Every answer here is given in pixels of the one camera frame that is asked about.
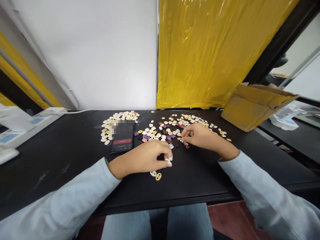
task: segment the cardboard box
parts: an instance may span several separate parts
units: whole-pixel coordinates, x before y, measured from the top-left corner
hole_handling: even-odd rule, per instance
[[[221,117],[250,132],[299,95],[263,85],[240,83],[226,104]]]

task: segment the white device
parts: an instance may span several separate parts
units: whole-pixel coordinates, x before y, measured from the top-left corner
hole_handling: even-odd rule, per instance
[[[293,131],[297,129],[299,126],[292,120],[294,116],[299,113],[306,113],[296,105],[290,103],[283,108],[281,108],[276,114],[273,114],[270,117],[271,123],[283,130]]]
[[[0,151],[0,165],[19,155],[14,148],[7,148]]]
[[[19,107],[0,106],[0,124],[9,128],[0,134],[0,150],[18,147],[66,112],[62,107],[50,107],[31,117]]]

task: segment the yellow button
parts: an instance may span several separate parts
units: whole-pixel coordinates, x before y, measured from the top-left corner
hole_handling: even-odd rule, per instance
[[[161,173],[158,173],[158,174],[156,175],[156,180],[159,181],[160,178],[161,178],[161,176],[162,176],[162,174],[161,174]]]

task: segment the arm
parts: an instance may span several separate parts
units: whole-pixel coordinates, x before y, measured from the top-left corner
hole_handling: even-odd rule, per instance
[[[183,130],[182,140],[216,151],[220,166],[241,192],[255,221],[280,239],[316,239],[320,235],[320,211],[291,194],[230,142],[202,124]]]
[[[0,222],[1,239],[70,239],[93,211],[131,173],[171,167],[170,161],[157,161],[165,153],[172,159],[168,144],[146,142],[117,157],[108,165],[105,158],[51,192]]]

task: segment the table surface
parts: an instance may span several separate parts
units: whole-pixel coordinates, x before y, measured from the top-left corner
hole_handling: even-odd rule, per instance
[[[320,164],[320,129],[296,118],[294,121],[299,127],[293,131],[274,126],[270,119],[264,121],[259,128],[291,150],[296,150]]]
[[[17,148],[20,155],[0,165],[0,219],[59,189],[102,157],[109,161],[110,146],[101,139],[103,120],[120,111],[88,111],[64,115]],[[204,118],[227,132],[232,143],[289,191],[319,189],[320,178],[256,131],[245,133],[213,110],[138,111],[136,131],[163,122],[171,114],[191,114]],[[142,141],[134,138],[134,146]],[[173,166],[161,171],[156,181],[150,173],[125,177],[98,207],[95,214],[130,212],[144,209],[234,201],[241,198],[212,151],[191,146],[186,149],[177,139]]]

